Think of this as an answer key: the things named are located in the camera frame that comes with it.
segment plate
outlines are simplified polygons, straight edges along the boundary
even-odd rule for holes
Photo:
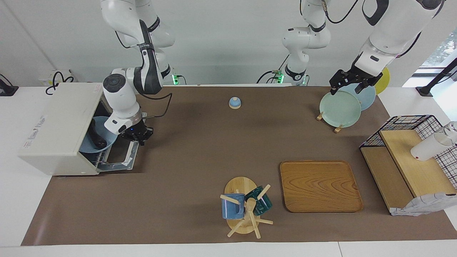
[[[112,144],[117,139],[117,135],[111,133],[108,129],[105,128],[105,121],[108,120],[108,117],[105,116],[98,116],[94,117],[95,120],[95,131],[97,134],[99,134],[101,137],[103,137],[106,140],[107,146],[103,149],[97,149],[95,148],[94,142],[90,139],[89,133],[86,132],[86,135],[83,139],[83,143],[81,144],[80,147],[80,152],[82,153],[87,153],[87,154],[94,154],[94,153],[99,153],[101,151],[104,151],[108,149]]]
[[[334,96],[327,93],[320,101],[319,110],[326,123],[342,128],[354,125],[361,113],[359,100],[346,91],[338,91]]]
[[[362,111],[367,110],[374,103],[374,99],[376,99],[376,89],[373,86],[369,86],[357,94],[357,86],[358,84],[350,84],[340,88],[340,90],[351,93],[359,100]]]
[[[387,86],[389,85],[389,82],[390,82],[390,72],[389,72],[389,69],[387,69],[387,67],[386,67],[383,69],[383,76],[374,85],[374,88],[376,89],[376,95],[378,95],[382,91],[384,91],[387,88]]]

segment brown wooden cutting board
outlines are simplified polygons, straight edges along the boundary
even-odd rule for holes
[[[303,212],[357,212],[363,204],[345,161],[285,161],[281,180],[286,208]]]

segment mug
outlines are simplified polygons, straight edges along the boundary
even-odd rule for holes
[[[242,193],[227,193],[224,194],[239,202],[235,204],[227,200],[222,200],[222,217],[226,220],[239,220],[244,218],[244,194]]]
[[[263,197],[260,200],[257,200],[257,197],[259,194],[262,192],[263,186],[258,186],[256,189],[252,190],[248,194],[245,195],[244,200],[247,201],[249,198],[254,198],[256,203],[255,203],[255,208],[254,208],[254,215],[255,216],[260,216],[264,214],[266,211],[271,209],[273,204],[271,203],[270,199],[266,194],[263,195]]]

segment wooden board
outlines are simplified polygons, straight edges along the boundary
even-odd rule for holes
[[[417,132],[386,130],[381,131],[381,137],[414,197],[429,193],[456,193],[435,159],[418,161],[411,155],[411,148],[422,140]]]
[[[291,212],[357,212],[363,208],[345,161],[285,161],[280,169],[284,203]]]
[[[224,193],[243,193],[247,194],[254,190],[257,185],[254,181],[250,180],[247,177],[235,177],[231,179],[227,185],[225,185]],[[227,220],[227,224],[230,229],[233,229],[240,220]],[[251,222],[243,223],[235,232],[238,234],[249,234],[254,231],[254,226]]]
[[[405,207],[414,197],[387,147],[363,147],[361,151],[387,208]]]

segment green light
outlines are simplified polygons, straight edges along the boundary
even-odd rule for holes
[[[173,78],[173,84],[178,85],[179,79],[174,74],[172,74],[171,77]]]

